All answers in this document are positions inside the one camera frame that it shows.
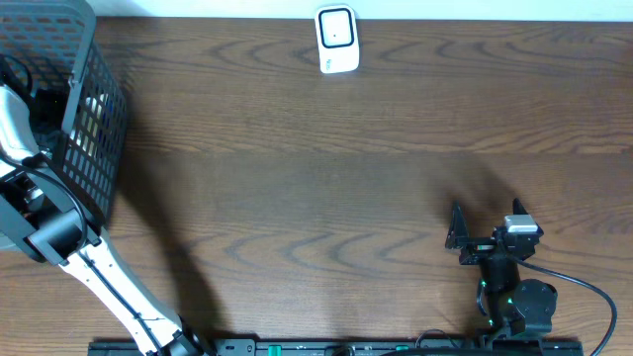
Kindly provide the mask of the white blue snack bag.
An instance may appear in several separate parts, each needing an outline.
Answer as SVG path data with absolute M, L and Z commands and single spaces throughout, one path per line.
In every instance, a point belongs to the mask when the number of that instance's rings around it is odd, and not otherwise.
M 107 118 L 106 107 L 110 104 L 110 96 L 101 94 L 98 97 L 87 97 L 83 107 L 79 107 L 80 129 L 73 129 L 71 139 L 89 156 L 97 151 L 95 139 L 99 125 Z

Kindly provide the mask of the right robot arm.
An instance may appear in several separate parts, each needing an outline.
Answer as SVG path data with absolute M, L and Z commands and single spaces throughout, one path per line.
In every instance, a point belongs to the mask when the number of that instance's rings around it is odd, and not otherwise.
M 543 234 L 517 199 L 512 213 L 488 237 L 472 237 L 461 207 L 453 205 L 445 247 L 460 251 L 460 264 L 481 271 L 476 301 L 489 319 L 490 330 L 481 336 L 489 348 L 497 341 L 539 339 L 552 330 L 557 290 L 540 280 L 521 279 L 518 271 Z

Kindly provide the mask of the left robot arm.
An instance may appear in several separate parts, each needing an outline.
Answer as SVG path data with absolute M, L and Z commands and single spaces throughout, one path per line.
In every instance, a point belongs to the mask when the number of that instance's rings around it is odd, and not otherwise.
M 121 259 L 104 228 L 122 100 L 111 84 L 38 87 L 34 69 L 1 57 L 1 231 L 32 259 L 83 283 L 143 355 L 213 355 Z

